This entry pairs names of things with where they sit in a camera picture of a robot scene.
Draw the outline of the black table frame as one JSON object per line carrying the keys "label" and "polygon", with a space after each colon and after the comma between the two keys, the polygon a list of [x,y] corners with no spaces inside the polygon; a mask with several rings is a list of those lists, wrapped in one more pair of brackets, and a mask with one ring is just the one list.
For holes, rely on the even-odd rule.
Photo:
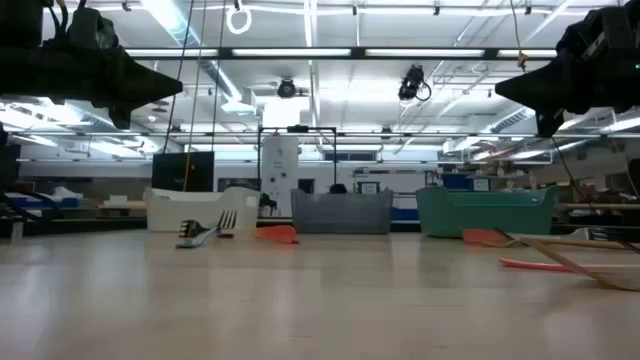
{"label": "black table frame", "polygon": [[[275,225],[292,225],[289,222],[258,222],[258,227],[267,227]],[[596,230],[612,231],[615,235],[624,235],[631,238],[640,237],[640,227],[630,226],[587,226],[574,224],[553,224],[551,227],[552,235],[566,235],[578,228],[590,228]],[[72,234],[72,233],[91,233],[91,232],[111,232],[125,230],[146,230],[146,220],[142,218],[122,218],[122,219],[62,219],[51,221],[48,223],[27,222],[23,226],[23,235],[56,235],[56,234]],[[419,233],[421,232],[420,224],[417,222],[392,222],[391,232],[394,233]],[[0,238],[10,238],[12,234],[12,225],[8,220],[0,219]]]}

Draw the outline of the gold fork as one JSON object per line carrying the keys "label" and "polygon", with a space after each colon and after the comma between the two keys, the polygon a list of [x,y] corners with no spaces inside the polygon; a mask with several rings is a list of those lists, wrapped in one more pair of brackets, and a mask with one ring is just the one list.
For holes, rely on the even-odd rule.
{"label": "gold fork", "polygon": [[562,245],[562,246],[574,246],[574,247],[584,247],[584,248],[596,248],[596,249],[609,249],[609,250],[629,250],[624,245],[619,243],[612,242],[600,242],[600,241],[582,241],[582,240],[559,240],[559,239],[533,239],[533,238],[519,238],[519,239],[511,239],[507,241],[499,241],[499,242],[480,242],[480,245],[485,245],[489,247],[496,248],[507,248],[516,245],[526,245],[526,242],[529,241],[537,241],[541,244],[545,245]]}

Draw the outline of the blue crate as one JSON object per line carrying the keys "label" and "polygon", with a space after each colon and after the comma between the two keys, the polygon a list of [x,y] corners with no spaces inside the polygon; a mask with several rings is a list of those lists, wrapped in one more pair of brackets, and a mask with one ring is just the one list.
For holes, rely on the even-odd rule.
{"label": "blue crate", "polygon": [[442,186],[450,191],[472,191],[473,180],[463,173],[444,173],[441,175]]}

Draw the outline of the pink-red cutlery piece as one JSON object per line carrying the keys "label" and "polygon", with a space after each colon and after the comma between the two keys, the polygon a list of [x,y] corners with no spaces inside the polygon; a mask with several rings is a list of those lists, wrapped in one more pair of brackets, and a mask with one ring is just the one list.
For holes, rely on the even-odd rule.
{"label": "pink-red cutlery piece", "polygon": [[[542,262],[530,262],[520,261],[511,258],[499,258],[499,262],[504,267],[527,269],[527,270],[540,270],[540,271],[554,271],[554,272],[571,272],[567,266],[558,263],[542,263]],[[582,268],[589,271],[617,271],[617,270],[640,270],[640,265],[582,265]]]}

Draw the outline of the black panel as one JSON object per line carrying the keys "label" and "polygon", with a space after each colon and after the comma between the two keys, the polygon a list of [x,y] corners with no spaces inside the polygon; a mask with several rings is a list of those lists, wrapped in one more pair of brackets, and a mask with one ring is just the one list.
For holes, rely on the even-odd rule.
{"label": "black panel", "polygon": [[155,154],[151,186],[171,191],[212,192],[214,163],[214,152]]}

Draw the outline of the white cabinet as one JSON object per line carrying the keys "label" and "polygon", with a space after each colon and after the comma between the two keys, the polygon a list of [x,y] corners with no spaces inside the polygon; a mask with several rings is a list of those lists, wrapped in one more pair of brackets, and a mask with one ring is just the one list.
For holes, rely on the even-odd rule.
{"label": "white cabinet", "polygon": [[291,216],[291,190],[298,188],[298,162],[297,137],[273,135],[263,140],[261,193],[268,197],[265,217]]}

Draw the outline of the orange plastic cutlery piece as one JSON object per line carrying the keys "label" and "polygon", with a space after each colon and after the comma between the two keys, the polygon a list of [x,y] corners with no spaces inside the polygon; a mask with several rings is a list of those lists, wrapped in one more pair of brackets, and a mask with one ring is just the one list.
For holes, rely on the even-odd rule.
{"label": "orange plastic cutlery piece", "polygon": [[497,231],[485,229],[465,229],[462,232],[462,238],[466,245],[483,245],[505,241],[505,238]]}

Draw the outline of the teal plastic bin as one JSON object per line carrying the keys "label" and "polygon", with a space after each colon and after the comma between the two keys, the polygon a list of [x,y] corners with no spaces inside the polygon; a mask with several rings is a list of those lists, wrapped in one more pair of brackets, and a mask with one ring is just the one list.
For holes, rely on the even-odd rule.
{"label": "teal plastic bin", "polygon": [[557,189],[462,192],[426,187],[416,192],[421,230],[428,237],[460,238],[466,229],[548,235]]}

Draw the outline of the blue storage bins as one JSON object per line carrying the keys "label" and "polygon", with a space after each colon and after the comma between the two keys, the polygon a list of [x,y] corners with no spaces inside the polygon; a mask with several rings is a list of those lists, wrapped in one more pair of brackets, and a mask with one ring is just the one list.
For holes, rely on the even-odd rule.
{"label": "blue storage bins", "polygon": [[51,208],[56,205],[60,208],[78,208],[80,200],[77,198],[51,198],[48,200],[42,200],[32,196],[21,194],[10,194],[9,197],[19,206],[24,208]]}

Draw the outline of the grey translucent plastic bin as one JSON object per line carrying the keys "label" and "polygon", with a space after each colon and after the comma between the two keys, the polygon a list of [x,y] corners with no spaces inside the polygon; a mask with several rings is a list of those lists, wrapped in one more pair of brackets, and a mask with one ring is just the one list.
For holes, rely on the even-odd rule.
{"label": "grey translucent plastic bin", "polygon": [[307,194],[291,190],[292,222],[301,234],[388,234],[393,192]]}

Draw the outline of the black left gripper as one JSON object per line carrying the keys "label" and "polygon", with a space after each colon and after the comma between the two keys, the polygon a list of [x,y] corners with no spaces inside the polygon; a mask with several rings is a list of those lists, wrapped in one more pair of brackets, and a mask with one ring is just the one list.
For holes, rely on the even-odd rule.
{"label": "black left gripper", "polygon": [[0,47],[0,96],[88,101],[117,129],[135,109],[177,95],[183,83],[134,61],[123,48]]}

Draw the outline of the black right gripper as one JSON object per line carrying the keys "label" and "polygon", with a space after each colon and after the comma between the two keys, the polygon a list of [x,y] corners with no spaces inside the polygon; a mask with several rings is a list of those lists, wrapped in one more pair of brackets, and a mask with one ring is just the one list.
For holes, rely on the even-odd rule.
{"label": "black right gripper", "polygon": [[565,98],[564,68],[565,53],[560,52],[542,68],[499,82],[495,92],[535,112],[538,136],[553,136],[564,122],[565,109],[584,114],[594,107],[609,107],[622,113],[640,106],[640,63],[571,70]]}

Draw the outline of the silver fork orange handle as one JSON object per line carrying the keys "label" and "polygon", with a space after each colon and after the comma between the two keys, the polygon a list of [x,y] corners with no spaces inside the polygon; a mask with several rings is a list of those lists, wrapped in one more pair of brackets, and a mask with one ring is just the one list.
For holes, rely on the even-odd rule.
{"label": "silver fork orange handle", "polygon": [[281,244],[298,244],[297,233],[291,225],[276,225],[257,228],[241,229],[236,210],[224,210],[217,223],[219,237],[250,236],[261,240],[270,240]]}

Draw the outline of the wooden utensil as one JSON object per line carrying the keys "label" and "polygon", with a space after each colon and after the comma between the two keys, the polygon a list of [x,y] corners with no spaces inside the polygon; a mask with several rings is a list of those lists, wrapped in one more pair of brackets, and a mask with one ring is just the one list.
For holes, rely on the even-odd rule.
{"label": "wooden utensil", "polygon": [[620,290],[640,292],[640,265],[580,265],[537,240],[521,238],[520,241],[567,269],[587,276],[603,285]]}

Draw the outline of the white plastic bin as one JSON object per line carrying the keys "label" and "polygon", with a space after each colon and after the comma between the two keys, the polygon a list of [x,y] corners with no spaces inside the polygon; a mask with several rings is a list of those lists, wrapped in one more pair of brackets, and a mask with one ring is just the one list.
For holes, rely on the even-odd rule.
{"label": "white plastic bin", "polygon": [[183,220],[196,220],[213,227],[224,212],[236,214],[228,227],[251,229],[257,223],[260,193],[229,187],[222,193],[181,192],[147,187],[144,192],[147,229],[152,232],[177,232]]}

